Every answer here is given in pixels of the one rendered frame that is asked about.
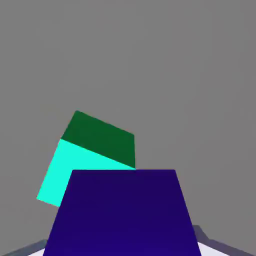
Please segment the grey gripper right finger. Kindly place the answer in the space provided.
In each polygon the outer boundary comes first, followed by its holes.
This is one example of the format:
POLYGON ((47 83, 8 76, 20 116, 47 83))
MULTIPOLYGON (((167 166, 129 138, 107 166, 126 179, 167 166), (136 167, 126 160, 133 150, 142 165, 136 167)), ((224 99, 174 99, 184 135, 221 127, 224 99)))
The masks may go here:
POLYGON ((231 247, 222 242, 216 241, 214 239, 208 238, 208 236, 204 233, 202 228, 199 225, 193 225, 193 229, 195 232, 195 236, 197 241, 204 246, 222 252, 229 256, 254 256, 251 253, 245 252, 243 250, 237 249, 235 247, 231 247))

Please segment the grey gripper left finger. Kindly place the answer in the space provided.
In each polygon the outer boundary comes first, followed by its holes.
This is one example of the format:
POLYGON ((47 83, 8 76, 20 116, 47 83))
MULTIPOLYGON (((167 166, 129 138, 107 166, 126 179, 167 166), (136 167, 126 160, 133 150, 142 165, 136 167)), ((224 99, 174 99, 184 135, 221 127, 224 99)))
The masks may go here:
POLYGON ((47 240, 42 239, 36 243, 26 245, 25 247, 6 253, 3 256, 28 256, 44 249, 46 244, 47 240))

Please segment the small dark blue cube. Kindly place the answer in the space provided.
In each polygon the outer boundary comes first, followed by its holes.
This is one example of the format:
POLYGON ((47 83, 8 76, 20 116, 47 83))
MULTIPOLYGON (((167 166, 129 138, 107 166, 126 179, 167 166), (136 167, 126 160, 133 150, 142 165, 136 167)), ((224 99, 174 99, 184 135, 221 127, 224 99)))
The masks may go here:
POLYGON ((174 170, 74 170, 43 256, 201 252, 174 170))

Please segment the small turquoise cube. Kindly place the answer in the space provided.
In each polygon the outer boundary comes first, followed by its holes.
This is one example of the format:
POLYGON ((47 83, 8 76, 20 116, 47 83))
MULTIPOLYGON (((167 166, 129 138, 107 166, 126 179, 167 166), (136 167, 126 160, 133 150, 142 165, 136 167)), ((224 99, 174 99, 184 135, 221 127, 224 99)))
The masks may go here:
POLYGON ((134 134, 75 111, 61 136, 37 200, 59 207, 73 170, 134 170, 134 134))

